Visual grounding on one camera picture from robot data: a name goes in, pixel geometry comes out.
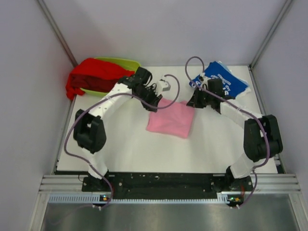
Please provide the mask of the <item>pink t-shirt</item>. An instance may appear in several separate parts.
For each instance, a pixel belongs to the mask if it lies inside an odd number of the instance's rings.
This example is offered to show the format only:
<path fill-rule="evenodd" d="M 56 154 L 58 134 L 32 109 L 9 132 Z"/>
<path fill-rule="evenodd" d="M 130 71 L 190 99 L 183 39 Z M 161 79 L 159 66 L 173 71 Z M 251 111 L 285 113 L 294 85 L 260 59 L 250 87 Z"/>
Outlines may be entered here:
<path fill-rule="evenodd" d="M 195 116 L 195 109 L 186 104 L 186 101 L 175 102 L 166 109 L 151 112 L 146 130 L 184 139 L 188 138 Z"/>

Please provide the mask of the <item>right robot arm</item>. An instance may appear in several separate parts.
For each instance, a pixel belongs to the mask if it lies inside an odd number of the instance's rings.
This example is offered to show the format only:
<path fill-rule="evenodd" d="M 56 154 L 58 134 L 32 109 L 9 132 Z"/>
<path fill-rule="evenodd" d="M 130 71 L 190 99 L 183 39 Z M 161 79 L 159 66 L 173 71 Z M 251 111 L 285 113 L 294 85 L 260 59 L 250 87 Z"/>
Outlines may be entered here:
<path fill-rule="evenodd" d="M 274 115 L 254 113 L 234 97 L 226 95 L 219 78 L 201 78 L 201 84 L 195 85 L 193 96 L 187 106 L 210 106 L 244 130 L 244 152 L 226 169 L 224 183 L 229 190 L 237 190 L 253 170 L 264 166 L 270 158 L 283 150 L 277 118 Z"/>

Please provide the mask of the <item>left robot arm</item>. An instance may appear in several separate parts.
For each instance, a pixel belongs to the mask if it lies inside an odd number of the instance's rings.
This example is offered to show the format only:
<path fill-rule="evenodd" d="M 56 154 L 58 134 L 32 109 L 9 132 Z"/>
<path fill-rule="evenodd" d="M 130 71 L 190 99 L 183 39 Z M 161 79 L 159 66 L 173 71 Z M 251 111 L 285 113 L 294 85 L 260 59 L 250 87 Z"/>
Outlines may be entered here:
<path fill-rule="evenodd" d="M 108 119 L 128 100 L 134 98 L 141 102 L 143 108 L 149 112 L 157 112 L 162 93 L 170 90 L 171 85 L 163 77 L 156 83 L 149 84 L 152 73 L 143 67 L 127 77 L 121 77 L 110 92 L 99 102 L 87 110 L 78 110 L 71 132 L 73 139 L 83 150 L 85 156 L 80 159 L 89 166 L 89 174 L 93 176 L 92 185 L 99 191 L 109 186 L 109 179 L 105 176 L 108 168 L 98 155 L 104 147 L 107 136 L 104 119 Z"/>

